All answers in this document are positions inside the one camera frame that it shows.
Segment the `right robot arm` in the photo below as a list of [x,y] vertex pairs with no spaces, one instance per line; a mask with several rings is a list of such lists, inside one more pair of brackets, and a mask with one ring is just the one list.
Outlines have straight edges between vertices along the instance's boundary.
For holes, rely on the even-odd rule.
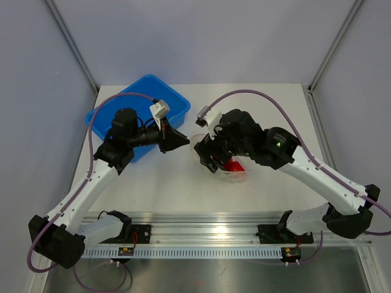
[[293,243],[299,236],[329,230],[355,239],[370,227],[370,208],[379,197],[379,188],[363,186],[318,161],[304,144],[280,127],[262,129],[248,112],[234,109],[226,114],[210,111],[196,123],[208,134],[194,146],[200,163],[215,173],[229,160],[248,157],[258,165],[296,178],[327,202],[303,211],[285,211],[272,230],[272,240]]

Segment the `clear pink-dotted zip bag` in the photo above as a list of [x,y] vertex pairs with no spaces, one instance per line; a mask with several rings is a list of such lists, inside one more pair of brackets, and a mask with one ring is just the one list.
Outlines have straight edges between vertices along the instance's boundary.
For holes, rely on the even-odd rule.
[[218,168],[215,173],[200,163],[200,157],[194,150],[197,142],[200,142],[205,137],[205,134],[196,134],[190,137],[190,150],[195,160],[195,164],[198,165],[209,177],[230,182],[230,183],[243,183],[250,178],[251,171],[248,167],[241,162],[239,157],[233,156],[227,163],[222,165],[222,169]]

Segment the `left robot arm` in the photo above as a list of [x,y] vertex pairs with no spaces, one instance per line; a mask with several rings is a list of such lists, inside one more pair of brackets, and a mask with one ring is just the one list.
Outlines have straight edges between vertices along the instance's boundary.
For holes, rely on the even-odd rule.
[[115,113],[103,143],[90,156],[86,176],[46,216],[33,216],[28,224],[32,247],[28,256],[37,252],[65,269],[73,267],[84,250],[107,240],[117,243],[132,238],[132,219],[111,211],[102,219],[83,225],[86,212],[107,185],[124,171],[139,147],[157,145],[162,153],[190,143],[171,127],[163,114],[156,114],[154,124],[139,126],[135,110],[126,108]]

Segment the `red apple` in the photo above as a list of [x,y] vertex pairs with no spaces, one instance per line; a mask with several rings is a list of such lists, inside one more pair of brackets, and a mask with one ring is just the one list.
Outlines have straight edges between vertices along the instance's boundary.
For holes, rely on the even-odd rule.
[[235,160],[234,158],[231,158],[228,162],[224,163],[222,165],[222,169],[225,172],[245,172],[245,168],[242,166],[242,164]]

